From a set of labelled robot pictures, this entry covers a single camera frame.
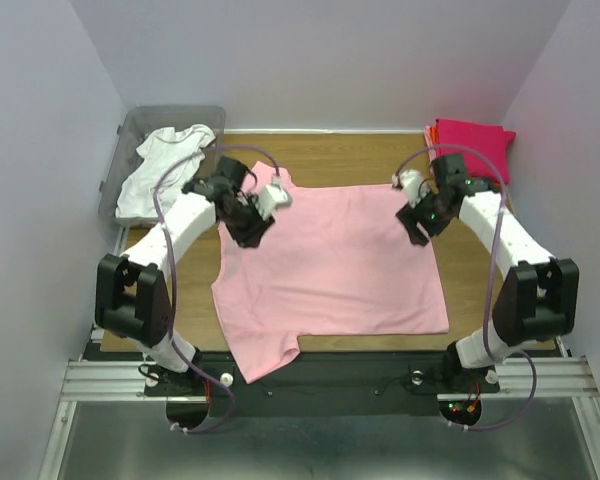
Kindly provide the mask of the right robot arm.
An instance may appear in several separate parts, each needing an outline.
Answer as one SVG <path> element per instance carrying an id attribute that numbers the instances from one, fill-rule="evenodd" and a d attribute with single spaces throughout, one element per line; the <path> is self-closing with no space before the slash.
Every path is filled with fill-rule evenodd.
<path id="1" fill-rule="evenodd" d="M 462 390 L 475 380 L 476 370 L 573 330 L 579 268 L 534 240 L 508 208 L 503 186 L 471 176 L 462 154 L 436 158 L 432 173 L 433 187 L 405 166 L 392 176 L 393 188 L 407 199 L 396 217 L 410 242 L 424 247 L 458 219 L 489 253 L 489 274 L 503 277 L 499 291 L 487 287 L 482 326 L 451 343 L 443 355 L 441 381 Z"/>

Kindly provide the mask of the light pink t-shirt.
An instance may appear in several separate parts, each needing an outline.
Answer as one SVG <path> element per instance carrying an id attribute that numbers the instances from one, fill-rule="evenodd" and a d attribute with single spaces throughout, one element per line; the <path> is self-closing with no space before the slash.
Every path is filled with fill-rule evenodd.
<path id="1" fill-rule="evenodd" d="M 282 182 L 290 207 L 255 249 L 219 225 L 216 314 L 252 383 L 292 362 L 301 336 L 444 334 L 449 330 L 432 246 L 415 246 L 388 185 L 306 188 Z"/>

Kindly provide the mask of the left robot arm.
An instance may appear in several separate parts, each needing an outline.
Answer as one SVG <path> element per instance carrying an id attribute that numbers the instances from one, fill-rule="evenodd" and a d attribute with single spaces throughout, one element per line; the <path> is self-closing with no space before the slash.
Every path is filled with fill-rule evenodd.
<path id="1" fill-rule="evenodd" d="M 278 166 L 257 192 L 243 188 L 253 174 L 239 160 L 223 156 L 210 175 L 187 180 L 169 210 L 162 207 L 163 187 L 157 185 L 157 223 L 132 248 L 105 255 L 97 267 L 97 326 L 132 340 L 168 372 L 168 382 L 182 394 L 195 392 L 201 384 L 225 385 L 202 370 L 200 350 L 175 330 L 178 261 L 217 223 L 224 224 L 238 247 L 258 247 L 275 223 L 275 211 L 291 204 Z"/>

